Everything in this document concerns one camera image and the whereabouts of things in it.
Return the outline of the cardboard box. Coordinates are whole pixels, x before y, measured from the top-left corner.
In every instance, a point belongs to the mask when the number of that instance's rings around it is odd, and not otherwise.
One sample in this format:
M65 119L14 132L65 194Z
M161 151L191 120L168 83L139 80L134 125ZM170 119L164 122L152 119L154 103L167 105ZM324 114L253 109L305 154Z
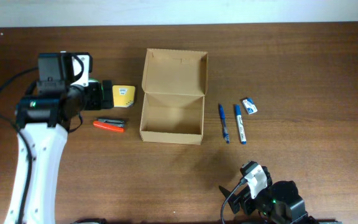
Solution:
M147 49L140 136L145 142L200 145L208 90L208 53Z

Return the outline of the green tape roll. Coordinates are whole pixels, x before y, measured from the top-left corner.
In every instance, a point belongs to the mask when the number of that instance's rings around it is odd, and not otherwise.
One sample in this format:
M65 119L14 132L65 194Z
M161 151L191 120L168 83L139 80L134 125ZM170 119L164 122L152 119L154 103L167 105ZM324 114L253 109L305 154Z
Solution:
M91 84L91 83L100 83L100 82L97 79L90 78L88 80L88 83Z

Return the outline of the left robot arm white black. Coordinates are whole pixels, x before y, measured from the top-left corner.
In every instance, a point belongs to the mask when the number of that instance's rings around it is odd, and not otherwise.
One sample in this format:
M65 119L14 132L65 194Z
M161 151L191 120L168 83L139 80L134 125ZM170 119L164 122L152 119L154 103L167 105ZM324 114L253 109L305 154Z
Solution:
M55 223L58 170L71 119L84 110L112 107L112 83L76 83L37 95L27 92L16 106L12 124L18 139L18 160L5 223Z

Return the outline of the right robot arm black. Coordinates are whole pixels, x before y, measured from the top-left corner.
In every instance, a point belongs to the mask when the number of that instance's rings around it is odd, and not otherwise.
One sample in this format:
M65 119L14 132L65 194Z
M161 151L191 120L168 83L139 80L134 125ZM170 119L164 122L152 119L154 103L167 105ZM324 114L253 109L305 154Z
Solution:
M250 195L249 187L244 187L238 194L220 186L219 190L225 196L234 214L243 210L246 215L255 211L264 216L270 223L315 224L318 221L306 211L305 201L299 195L293 181L268 182L256 198Z

